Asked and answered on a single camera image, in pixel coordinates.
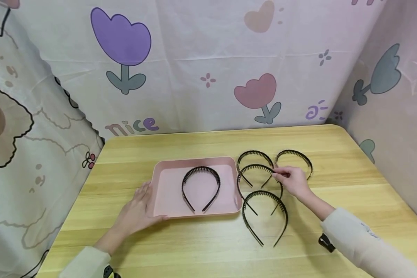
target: finger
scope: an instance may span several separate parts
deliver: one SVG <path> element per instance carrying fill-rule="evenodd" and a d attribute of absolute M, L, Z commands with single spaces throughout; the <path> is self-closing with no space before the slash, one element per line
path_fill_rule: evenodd
<path fill-rule="evenodd" d="M 147 191 L 147 187 L 148 187 L 148 185 L 149 185 L 149 183 L 148 183 L 148 182 L 144 182 L 144 183 L 142 184 L 142 186 L 141 186 L 141 187 L 139 187 L 139 188 L 136 190 L 136 192 L 135 192 L 135 194 L 134 194 L 134 197 L 133 197 L 133 200 L 137 200 L 137 201 L 141 200 L 141 199 L 144 197 L 145 192 Z"/>
<path fill-rule="evenodd" d="M 286 178 L 285 176 L 278 174 L 278 173 L 272 173 L 272 176 L 274 179 L 276 179 L 277 181 L 281 182 L 282 184 L 284 184 L 284 181 L 288 178 Z"/>
<path fill-rule="evenodd" d="M 166 215 L 159 215 L 159 216 L 155 216 L 155 217 L 151 217 L 150 218 L 150 225 L 153 226 L 157 223 L 160 223 L 162 221 L 168 220 L 169 217 Z"/>
<path fill-rule="evenodd" d="M 296 167 L 286 166 L 286 167 L 276 167 L 273 170 L 279 174 L 281 173 L 292 173 Z"/>
<path fill-rule="evenodd" d="M 152 184 L 148 184 L 147 191 L 145 192 L 145 195 L 142 198 L 142 201 L 148 202 L 150 200 L 151 196 L 152 196 L 152 193 L 153 193 Z"/>

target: sleeve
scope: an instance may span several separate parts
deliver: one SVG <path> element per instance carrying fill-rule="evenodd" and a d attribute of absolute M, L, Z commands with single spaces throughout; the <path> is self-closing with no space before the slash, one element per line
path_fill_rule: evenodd
<path fill-rule="evenodd" d="M 411 261 L 343 208 L 337 208 L 321 226 L 335 248 L 372 277 L 417 278 L 417 267 Z"/>
<path fill-rule="evenodd" d="M 85 247 L 60 273 L 59 278 L 106 278 L 110 255 L 93 247 Z"/>

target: left hand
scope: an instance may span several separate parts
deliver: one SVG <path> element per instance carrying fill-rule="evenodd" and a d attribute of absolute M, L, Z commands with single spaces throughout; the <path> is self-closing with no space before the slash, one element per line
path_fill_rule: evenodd
<path fill-rule="evenodd" d="M 147 216 L 147 204 L 150 202 L 152 191 L 151 182 L 144 182 L 135 191 L 133 198 L 124 205 L 112 229 L 129 236 L 163 220 L 167 220 L 168 216 L 166 215 Z"/>

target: wooden table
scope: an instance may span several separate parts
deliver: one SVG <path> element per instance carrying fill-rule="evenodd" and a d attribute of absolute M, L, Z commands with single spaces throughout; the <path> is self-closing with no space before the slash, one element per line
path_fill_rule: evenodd
<path fill-rule="evenodd" d="M 283 149 L 307 155 L 313 191 L 364 220 L 417 264 L 417 216 L 346 131 L 335 125 L 116 137 L 90 173 L 37 278 L 57 277 L 84 246 L 112 225 L 135 188 L 151 179 L 158 161 L 231 156 L 258 149 L 271 158 Z M 130 237 L 112 258 L 122 278 L 135 277 L 369 277 L 340 252 L 317 243 L 319 221 L 288 193 L 289 226 L 272 248 L 278 225 L 258 228 L 261 247 L 241 214 L 169 220 Z M 262 202 L 267 210 L 272 207 Z"/>

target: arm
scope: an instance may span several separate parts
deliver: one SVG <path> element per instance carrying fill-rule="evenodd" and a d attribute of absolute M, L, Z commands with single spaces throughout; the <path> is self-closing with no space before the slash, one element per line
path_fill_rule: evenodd
<path fill-rule="evenodd" d="M 316 196 L 302 169 L 274 169 L 273 177 L 321 221 L 325 235 L 347 259 L 375 278 L 417 278 L 417 267 L 384 243 L 369 226 L 343 208 L 335 209 Z"/>
<path fill-rule="evenodd" d="M 124 240 L 135 232 L 167 220 L 160 215 L 148 217 L 147 203 L 152 195 L 150 182 L 138 188 L 132 198 L 120 211 L 113 226 L 94 244 L 85 247 L 60 273 L 59 278 L 111 278 L 113 269 L 109 266 L 111 256 Z"/>

